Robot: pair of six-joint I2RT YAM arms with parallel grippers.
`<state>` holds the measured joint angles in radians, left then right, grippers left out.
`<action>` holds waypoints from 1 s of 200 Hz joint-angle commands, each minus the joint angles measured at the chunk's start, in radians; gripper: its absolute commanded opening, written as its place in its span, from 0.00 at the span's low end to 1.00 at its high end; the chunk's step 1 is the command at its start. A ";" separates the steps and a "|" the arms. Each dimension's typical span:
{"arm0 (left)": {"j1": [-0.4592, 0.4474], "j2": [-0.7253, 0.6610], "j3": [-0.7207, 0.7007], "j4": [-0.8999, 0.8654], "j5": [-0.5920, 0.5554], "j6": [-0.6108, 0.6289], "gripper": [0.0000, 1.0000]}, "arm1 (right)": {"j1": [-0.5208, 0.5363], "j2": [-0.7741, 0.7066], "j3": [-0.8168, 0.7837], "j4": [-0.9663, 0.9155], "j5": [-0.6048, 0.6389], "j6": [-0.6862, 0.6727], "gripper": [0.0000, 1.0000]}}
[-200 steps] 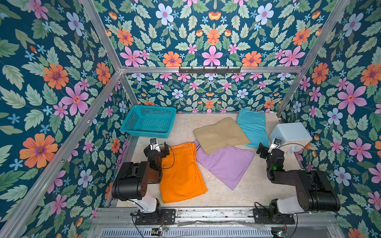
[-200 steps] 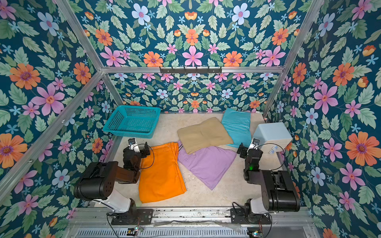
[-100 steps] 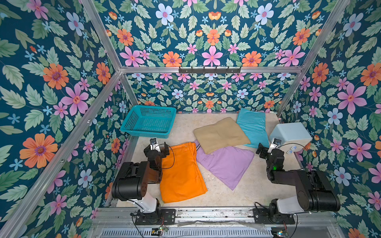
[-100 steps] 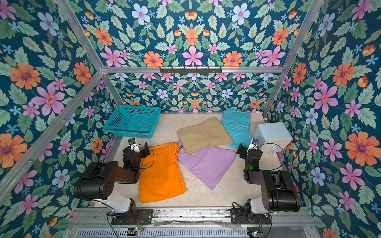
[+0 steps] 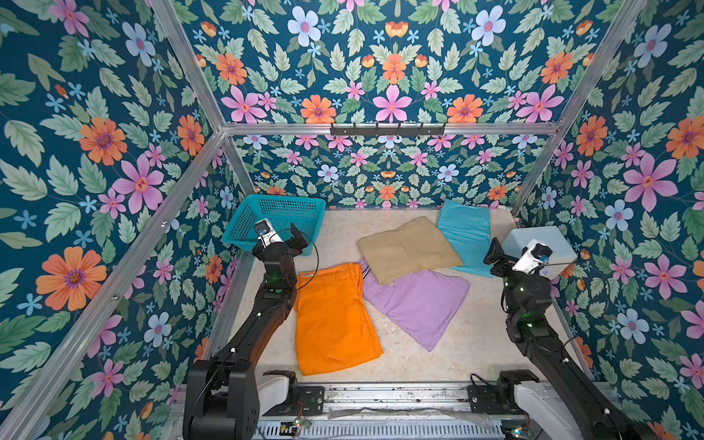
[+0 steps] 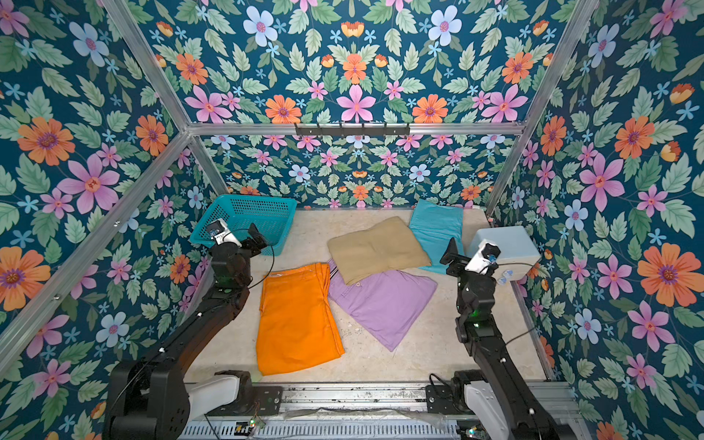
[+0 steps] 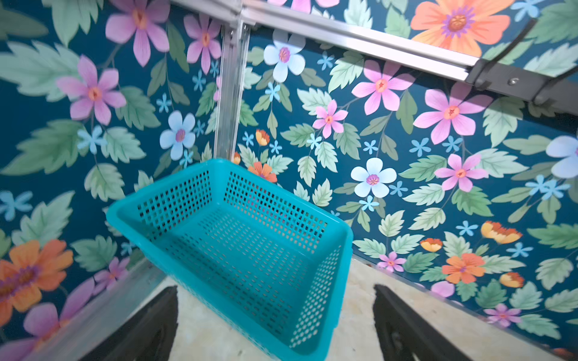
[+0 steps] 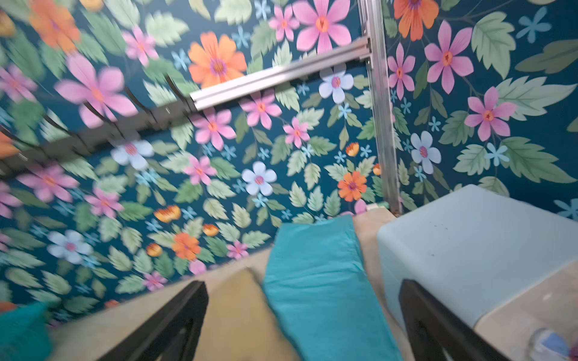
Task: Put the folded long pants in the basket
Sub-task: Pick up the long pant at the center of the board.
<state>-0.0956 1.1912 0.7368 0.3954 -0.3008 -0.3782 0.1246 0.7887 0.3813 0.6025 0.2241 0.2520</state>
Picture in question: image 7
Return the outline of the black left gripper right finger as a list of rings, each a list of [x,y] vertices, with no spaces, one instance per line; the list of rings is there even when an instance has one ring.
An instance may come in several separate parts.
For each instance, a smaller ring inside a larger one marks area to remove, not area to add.
[[[374,324],[384,360],[468,360],[390,288],[376,284]]]

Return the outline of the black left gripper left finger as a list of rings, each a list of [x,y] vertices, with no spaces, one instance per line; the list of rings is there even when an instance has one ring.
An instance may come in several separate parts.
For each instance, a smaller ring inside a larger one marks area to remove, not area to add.
[[[82,359],[168,360],[178,316],[177,287],[167,287]]]

